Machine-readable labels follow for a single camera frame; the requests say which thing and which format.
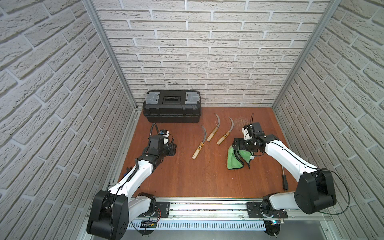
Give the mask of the wooden handle sickle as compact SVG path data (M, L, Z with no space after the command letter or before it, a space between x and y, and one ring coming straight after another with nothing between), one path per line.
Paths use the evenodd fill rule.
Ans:
M231 117L229 117L230 121L231 121L231 127L230 129L217 141L217 145L220 145L229 135L230 133L232 132L233 128L234 128L234 121Z
M212 130L212 132L210 133L210 135L208 136L207 138L207 141L210 142L212 140L212 138L214 137L214 135L216 134L216 132L218 131L219 127L220 127L220 124L221 124L221 119L220 117L215 113L215 116L217 117L217 125L216 127Z
M197 156L199 155L201 149L203 148L204 144L205 144L205 141L207 139L207 131L206 131L206 128L204 126L201 126L202 129L203 129L203 132L204 132L204 137L203 137L203 140L201 141L201 143L199 144L199 146L197 147L196 151L194 152L193 156L192 156L192 159L195 160L197 158Z

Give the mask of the green rag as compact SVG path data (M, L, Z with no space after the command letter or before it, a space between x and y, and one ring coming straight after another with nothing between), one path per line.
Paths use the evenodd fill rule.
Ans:
M233 147L228 149L227 168L229 170L241 169L244 166L250 168L250 162L255 157L247 151L235 150Z

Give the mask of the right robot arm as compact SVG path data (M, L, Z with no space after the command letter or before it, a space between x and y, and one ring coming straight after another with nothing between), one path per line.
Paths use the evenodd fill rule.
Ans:
M245 125L243 137L235 138L228 150L229 170L249 167L251 160L264 154L274 158L295 178L295 191L263 197L259 210L266 217L281 215L286 209L301 210L310 215L337 203L331 171L308 163L274 135L265 135L259 123Z

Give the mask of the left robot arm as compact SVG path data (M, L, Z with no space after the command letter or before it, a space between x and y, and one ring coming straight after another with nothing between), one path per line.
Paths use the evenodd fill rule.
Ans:
M120 240L132 220L155 211L156 197L141 193L131 198L144 180L162 163L165 157L176 154L176 144L169 140L170 132L161 130L149 138L143 154L135 159L135 166L116 185L99 191L91 206L87 233L106 240Z

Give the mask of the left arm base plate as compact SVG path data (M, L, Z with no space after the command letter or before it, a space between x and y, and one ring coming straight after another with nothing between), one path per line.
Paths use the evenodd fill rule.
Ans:
M144 212L138 216L138 218L168 218L170 213L170 202L160 201L156 204L150 204L150 208L147 212Z

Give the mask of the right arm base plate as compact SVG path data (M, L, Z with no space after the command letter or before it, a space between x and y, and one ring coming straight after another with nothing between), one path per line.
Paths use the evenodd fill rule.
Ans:
M288 214L286 210L271 209L266 202L248 202L246 203L247 213L250 219L286 219Z

